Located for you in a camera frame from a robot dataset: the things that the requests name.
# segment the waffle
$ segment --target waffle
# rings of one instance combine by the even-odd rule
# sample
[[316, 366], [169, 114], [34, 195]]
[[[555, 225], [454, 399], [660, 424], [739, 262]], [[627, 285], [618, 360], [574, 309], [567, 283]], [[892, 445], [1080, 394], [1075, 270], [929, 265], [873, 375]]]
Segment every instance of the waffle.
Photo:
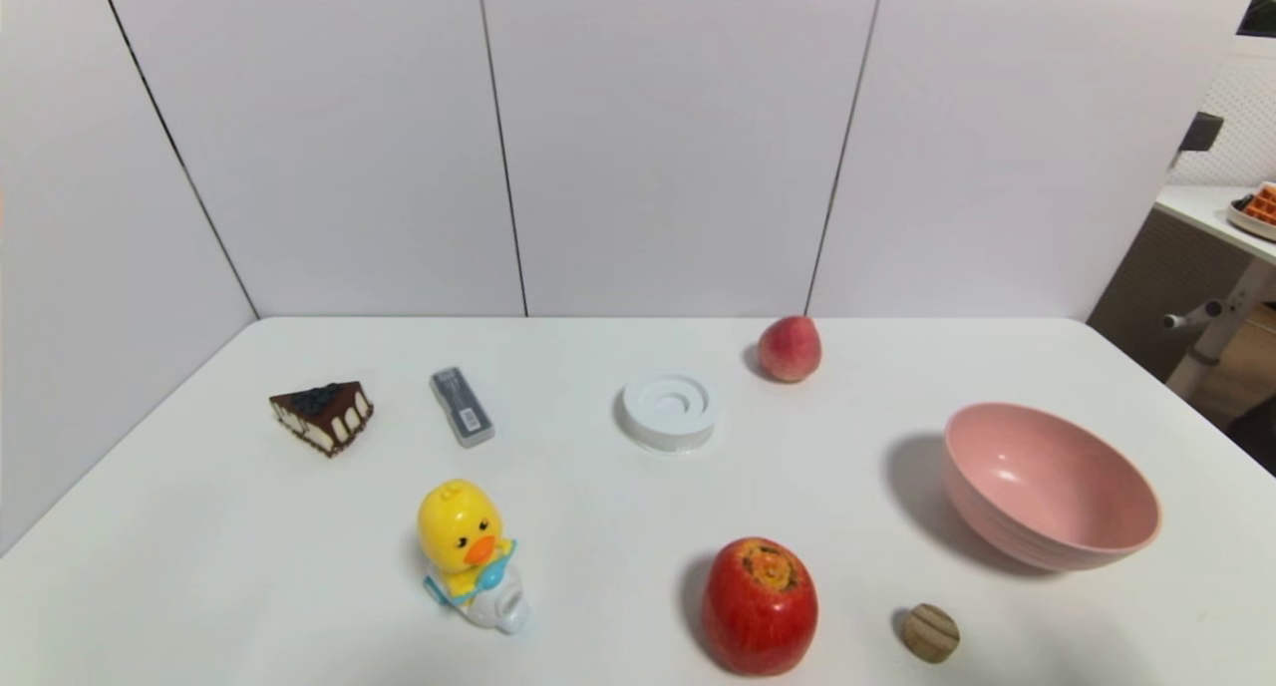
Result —
[[1276, 187], [1263, 185], [1263, 189], [1258, 190], [1254, 199], [1245, 205], [1244, 213], [1254, 219], [1262, 219], [1268, 226], [1276, 226]]

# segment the blue strap on toy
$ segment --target blue strap on toy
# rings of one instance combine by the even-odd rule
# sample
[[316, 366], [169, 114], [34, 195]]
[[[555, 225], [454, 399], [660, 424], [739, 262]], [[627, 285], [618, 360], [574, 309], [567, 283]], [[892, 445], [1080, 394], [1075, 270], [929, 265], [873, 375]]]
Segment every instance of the blue strap on toy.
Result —
[[514, 550], [518, 548], [518, 539], [509, 541], [509, 553], [501, 555], [500, 558], [494, 560], [494, 562], [487, 564], [482, 567], [482, 573], [478, 573], [478, 579], [475, 580], [473, 592], [464, 592], [459, 597], [452, 597], [450, 599], [444, 594], [443, 588], [434, 583], [434, 579], [429, 576], [425, 578], [425, 590], [434, 597], [440, 604], [450, 603], [453, 606], [461, 606], [475, 597], [478, 592], [490, 592], [496, 587], [500, 587], [500, 581], [505, 578], [505, 566], [509, 564], [509, 557], [514, 556]]

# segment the white wall panel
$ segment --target white wall panel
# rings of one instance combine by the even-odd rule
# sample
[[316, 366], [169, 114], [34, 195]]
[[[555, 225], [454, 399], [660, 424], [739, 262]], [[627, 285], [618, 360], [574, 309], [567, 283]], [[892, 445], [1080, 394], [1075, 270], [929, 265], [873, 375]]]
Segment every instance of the white wall panel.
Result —
[[115, 0], [262, 314], [522, 314], [478, 0]]
[[874, 0], [486, 0], [531, 314], [801, 312]]
[[107, 1], [4, 9], [0, 551], [253, 319]]
[[880, 0], [810, 312], [1085, 317], [1248, 0]]

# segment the pink bowl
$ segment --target pink bowl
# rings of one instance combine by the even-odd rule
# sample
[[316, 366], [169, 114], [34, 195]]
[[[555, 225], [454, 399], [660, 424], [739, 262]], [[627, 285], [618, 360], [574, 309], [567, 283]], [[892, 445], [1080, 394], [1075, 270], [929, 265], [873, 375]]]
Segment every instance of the pink bowl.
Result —
[[1142, 473], [1076, 423], [1017, 404], [948, 421], [944, 486], [962, 519], [1040, 569], [1097, 569], [1152, 543], [1161, 509]]

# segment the toy duck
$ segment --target toy duck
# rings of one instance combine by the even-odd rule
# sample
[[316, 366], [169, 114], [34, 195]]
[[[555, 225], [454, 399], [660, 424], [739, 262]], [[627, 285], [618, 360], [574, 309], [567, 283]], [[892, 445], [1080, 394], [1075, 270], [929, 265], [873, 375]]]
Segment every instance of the toy duck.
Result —
[[501, 537], [496, 505], [482, 490], [452, 478], [421, 501], [416, 516], [421, 551], [430, 560], [425, 588], [475, 626], [514, 634], [531, 609], [509, 564], [518, 543]]

